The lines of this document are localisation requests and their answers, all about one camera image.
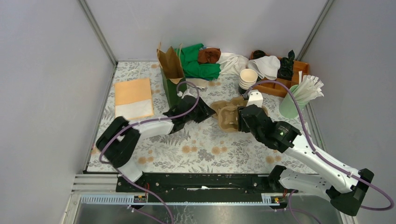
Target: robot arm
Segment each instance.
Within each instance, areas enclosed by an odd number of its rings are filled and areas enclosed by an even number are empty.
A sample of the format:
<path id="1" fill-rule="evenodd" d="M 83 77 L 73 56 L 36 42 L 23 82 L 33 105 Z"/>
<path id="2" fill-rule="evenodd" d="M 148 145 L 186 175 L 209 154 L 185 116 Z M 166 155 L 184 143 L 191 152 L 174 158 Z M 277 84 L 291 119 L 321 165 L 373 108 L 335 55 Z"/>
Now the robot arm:
<path id="1" fill-rule="evenodd" d="M 273 190 L 282 192 L 284 189 L 297 189 L 314 194 L 330 201 L 341 212 L 356 216 L 368 186 L 337 171 L 318 158 L 298 129 L 284 121 L 273 122 L 261 108 L 261 94 L 251 92 L 250 96 L 247 106 L 238 108 L 239 131 L 252 133 L 257 141 L 268 148 L 300 160 L 319 174 L 301 174 L 283 166 L 275 166 L 268 176 Z M 126 130 L 108 147 L 104 156 L 124 176 L 135 182 L 142 176 L 142 171 L 138 169 L 132 158 L 138 140 L 160 134 L 172 134 L 184 128 L 188 121 L 199 123 L 215 113 L 199 98 L 197 106 L 190 113 L 180 118 L 172 118 L 188 111 L 196 100 L 195 97 L 185 96 L 177 106 L 160 115 L 157 122 L 139 124 Z M 110 139 L 128 125 L 129 122 L 123 117 L 117 117 L 97 140 L 97 148 L 102 151 Z M 370 170 L 357 170 L 338 161 L 318 147 L 316 150 L 336 166 L 359 175 L 367 182 L 372 181 L 374 174 Z"/>
<path id="2" fill-rule="evenodd" d="M 294 157 L 316 171 L 319 175 L 307 175 L 276 166 L 269 175 L 272 187 L 278 190 L 297 189 L 330 201 L 338 210 L 356 216 L 368 186 L 339 172 L 322 161 L 310 148 L 308 141 L 298 129 L 284 121 L 273 122 L 256 105 L 238 108 L 240 131 L 250 132 L 257 141 L 267 147 Z M 315 146 L 328 161 L 360 178 L 371 182 L 374 174 L 368 170 L 352 168 L 319 147 Z"/>

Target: wooden box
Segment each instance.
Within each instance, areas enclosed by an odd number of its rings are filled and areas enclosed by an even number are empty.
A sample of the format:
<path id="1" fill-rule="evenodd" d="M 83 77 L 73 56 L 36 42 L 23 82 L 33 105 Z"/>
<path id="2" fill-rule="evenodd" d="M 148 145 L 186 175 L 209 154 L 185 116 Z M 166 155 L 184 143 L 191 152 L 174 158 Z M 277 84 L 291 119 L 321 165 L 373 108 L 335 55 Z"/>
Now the wooden box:
<path id="1" fill-rule="evenodd" d="M 291 78 L 291 81 L 277 78 L 276 81 L 283 83 L 284 85 L 287 86 L 287 88 L 290 89 L 290 87 L 297 85 L 298 84 L 298 72 L 302 71 L 303 76 L 308 75 L 310 73 L 310 68 L 309 64 L 305 62 L 299 62 L 299 61 L 294 61 L 293 65 L 293 77 Z M 258 90 L 263 93 L 267 93 L 269 95 L 274 95 L 278 97 L 285 97 L 287 94 L 287 91 L 281 87 L 278 84 L 275 83 L 264 83 L 257 85 L 253 88 L 254 90 Z"/>

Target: green cup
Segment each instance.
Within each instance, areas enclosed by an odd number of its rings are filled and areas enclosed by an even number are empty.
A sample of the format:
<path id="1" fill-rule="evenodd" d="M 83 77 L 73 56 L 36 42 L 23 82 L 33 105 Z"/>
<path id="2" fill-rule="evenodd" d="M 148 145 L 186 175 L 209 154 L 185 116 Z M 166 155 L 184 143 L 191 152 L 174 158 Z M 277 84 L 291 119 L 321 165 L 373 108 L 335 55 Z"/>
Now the green cup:
<path id="1" fill-rule="evenodd" d="M 298 85 L 294 85 L 290 88 L 291 92 L 294 92 L 294 90 L 298 87 Z M 308 102 L 299 102 L 297 101 L 298 107 L 300 110 L 302 110 Z M 279 105 L 279 112 L 281 113 L 282 116 L 285 118 L 295 118 L 298 115 L 296 106 L 294 105 L 293 99 L 289 94 L 285 96 L 281 104 Z"/>

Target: white towel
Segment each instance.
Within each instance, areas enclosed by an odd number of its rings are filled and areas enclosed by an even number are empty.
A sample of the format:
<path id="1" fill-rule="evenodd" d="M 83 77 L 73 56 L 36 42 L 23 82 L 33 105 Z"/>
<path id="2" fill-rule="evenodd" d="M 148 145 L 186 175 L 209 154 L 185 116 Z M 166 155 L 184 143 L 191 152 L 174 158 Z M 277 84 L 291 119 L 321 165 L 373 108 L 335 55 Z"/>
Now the white towel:
<path id="1" fill-rule="evenodd" d="M 239 75 L 246 68 L 249 59 L 242 55 L 233 53 L 221 53 L 220 59 L 216 62 L 220 64 L 220 74 Z"/>
<path id="2" fill-rule="evenodd" d="M 269 80 L 276 79 L 280 67 L 281 62 L 276 56 L 264 56 L 247 63 L 247 68 L 255 70 L 260 78 Z"/>

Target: metal floor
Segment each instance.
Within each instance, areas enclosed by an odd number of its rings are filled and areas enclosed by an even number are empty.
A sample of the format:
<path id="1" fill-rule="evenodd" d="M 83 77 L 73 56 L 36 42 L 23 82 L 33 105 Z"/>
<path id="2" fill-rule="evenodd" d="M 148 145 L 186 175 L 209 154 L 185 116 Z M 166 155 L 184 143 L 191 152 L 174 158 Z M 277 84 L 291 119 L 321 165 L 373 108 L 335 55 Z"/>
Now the metal floor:
<path id="1" fill-rule="evenodd" d="M 342 220 L 329 202 L 316 196 L 293 196 L 294 209 L 315 215 L 322 224 L 341 224 Z M 290 211 L 274 212 L 268 206 L 170 206 L 176 224 L 294 224 L 297 223 Z M 145 206 L 142 211 L 170 223 L 164 206 Z M 304 214 L 295 212 L 303 224 L 317 224 Z M 125 205 L 80 204 L 77 224 L 157 224 L 156 221 L 127 210 Z"/>

